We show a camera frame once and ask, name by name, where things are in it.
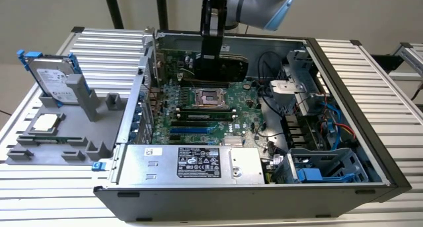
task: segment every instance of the robotic arm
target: robotic arm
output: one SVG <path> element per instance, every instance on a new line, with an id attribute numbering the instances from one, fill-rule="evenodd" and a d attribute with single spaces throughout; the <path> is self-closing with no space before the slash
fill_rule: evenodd
<path id="1" fill-rule="evenodd" d="M 200 26 L 203 78 L 220 81 L 224 77 L 216 72 L 216 68 L 224 66 L 219 62 L 224 31 L 236 28 L 239 23 L 271 31 L 278 30 L 293 1 L 203 0 Z"/>

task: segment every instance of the hard drive label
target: hard drive label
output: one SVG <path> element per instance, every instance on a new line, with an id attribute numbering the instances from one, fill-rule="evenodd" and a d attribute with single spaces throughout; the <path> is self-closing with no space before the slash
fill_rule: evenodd
<path id="1" fill-rule="evenodd" d="M 222 178 L 219 148 L 179 148 L 180 178 Z"/>
<path id="2" fill-rule="evenodd" d="M 55 69 L 38 69 L 42 81 L 51 96 L 63 103 L 78 103 L 72 88 L 67 86 L 66 74 Z"/>

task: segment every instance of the power supply label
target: power supply label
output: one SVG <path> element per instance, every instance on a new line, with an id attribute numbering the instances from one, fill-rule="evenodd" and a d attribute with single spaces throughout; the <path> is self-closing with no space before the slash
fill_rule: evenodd
<path id="1" fill-rule="evenodd" d="M 219 148 L 179 148 L 180 178 L 222 178 Z"/>

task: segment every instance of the gray bracket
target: gray bracket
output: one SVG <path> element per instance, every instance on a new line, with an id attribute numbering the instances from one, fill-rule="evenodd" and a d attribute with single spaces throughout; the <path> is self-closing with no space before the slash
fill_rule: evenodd
<path id="1" fill-rule="evenodd" d="M 108 93 L 106 97 L 106 105 L 110 111 L 120 111 L 124 109 L 124 104 L 119 93 Z"/>
<path id="2" fill-rule="evenodd" d="M 88 94 L 84 76 L 82 74 L 71 74 L 67 79 L 67 86 L 74 90 L 78 103 L 86 112 L 88 120 L 95 122 L 98 116 L 96 107 L 99 105 L 99 99 L 94 90 L 91 90 Z"/>

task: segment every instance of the blue tab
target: blue tab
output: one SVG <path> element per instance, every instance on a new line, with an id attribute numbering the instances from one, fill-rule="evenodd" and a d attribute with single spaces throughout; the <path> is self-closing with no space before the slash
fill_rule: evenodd
<path id="1" fill-rule="evenodd" d="M 94 162 L 91 166 L 92 171 L 106 171 L 106 163 L 104 162 Z"/>
<path id="2" fill-rule="evenodd" d="M 319 169 L 301 169 L 297 173 L 301 182 L 318 182 L 323 180 Z"/>
<path id="3" fill-rule="evenodd" d="M 27 54 L 26 54 L 26 57 L 40 57 L 43 56 L 43 53 L 42 52 L 38 52 L 38 51 L 30 51 Z"/>

